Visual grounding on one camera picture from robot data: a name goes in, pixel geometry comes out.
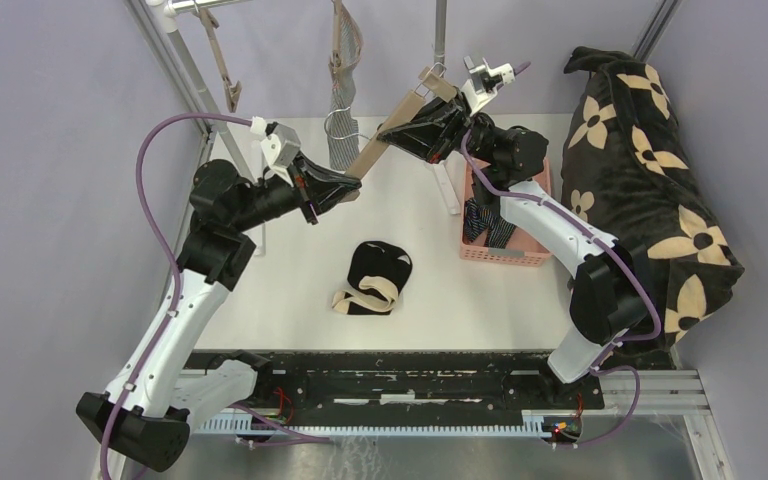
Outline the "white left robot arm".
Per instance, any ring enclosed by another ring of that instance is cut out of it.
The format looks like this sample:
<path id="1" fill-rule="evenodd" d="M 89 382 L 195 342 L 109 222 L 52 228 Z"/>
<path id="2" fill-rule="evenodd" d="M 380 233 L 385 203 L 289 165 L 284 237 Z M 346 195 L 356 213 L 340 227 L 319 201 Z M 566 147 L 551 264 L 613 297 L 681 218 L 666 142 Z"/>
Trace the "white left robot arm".
<path id="1" fill-rule="evenodd" d="M 267 404 L 275 390 L 269 360 L 244 353 L 225 358 L 188 387 L 176 383 L 209 320 L 234 290 L 256 249 L 247 231 L 294 210 L 306 221 L 361 187 L 359 179 L 297 154 L 289 179 L 251 182 L 228 160 L 212 160 L 194 175 L 190 231 L 173 261 L 173 283 L 148 331 L 120 373 L 101 393 L 86 392 L 76 413 L 108 448 L 163 472 L 190 435 L 223 409 L 245 400 Z"/>

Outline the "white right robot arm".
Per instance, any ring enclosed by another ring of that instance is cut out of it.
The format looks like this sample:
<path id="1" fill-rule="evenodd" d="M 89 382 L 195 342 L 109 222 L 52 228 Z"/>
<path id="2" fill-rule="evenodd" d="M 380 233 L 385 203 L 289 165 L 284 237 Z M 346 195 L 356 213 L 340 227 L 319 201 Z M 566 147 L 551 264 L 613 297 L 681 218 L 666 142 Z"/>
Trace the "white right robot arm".
<path id="1" fill-rule="evenodd" d="M 462 97 L 434 99 L 405 120 L 380 125 L 378 140 L 429 164 L 457 151 L 472 171 L 473 198 L 528 233 L 570 273 L 572 326 L 552 351 L 538 394 L 563 407 L 577 381 L 597 370 L 607 354 L 630 341 L 646 320 L 661 327 L 650 264 L 637 239 L 618 239 L 574 214 L 536 181 L 544 170 L 547 139 L 524 126 L 501 128 L 485 113 L 471 114 Z"/>

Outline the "dark striped underwear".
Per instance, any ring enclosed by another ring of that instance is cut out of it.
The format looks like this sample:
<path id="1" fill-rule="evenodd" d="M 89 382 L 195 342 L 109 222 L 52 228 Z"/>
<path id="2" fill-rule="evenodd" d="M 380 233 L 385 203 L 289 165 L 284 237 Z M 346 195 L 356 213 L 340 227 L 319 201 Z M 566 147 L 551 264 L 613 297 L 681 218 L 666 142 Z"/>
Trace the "dark striped underwear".
<path id="1" fill-rule="evenodd" d="M 474 198 L 464 203 L 463 235 L 474 243 L 485 235 L 484 247 L 504 249 L 516 230 L 516 226 L 504 220 L 490 207 L 479 205 Z"/>

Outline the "black underwear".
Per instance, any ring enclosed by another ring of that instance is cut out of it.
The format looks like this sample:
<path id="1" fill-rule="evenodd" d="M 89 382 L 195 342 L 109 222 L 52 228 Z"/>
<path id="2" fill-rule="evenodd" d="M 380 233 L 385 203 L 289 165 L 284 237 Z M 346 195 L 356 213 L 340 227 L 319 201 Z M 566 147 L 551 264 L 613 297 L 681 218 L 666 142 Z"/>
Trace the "black underwear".
<path id="1" fill-rule="evenodd" d="M 412 271 L 413 261 L 401 247 L 364 241 L 352 256 L 347 274 L 349 289 L 335 293 L 331 308 L 350 316 L 390 315 Z"/>

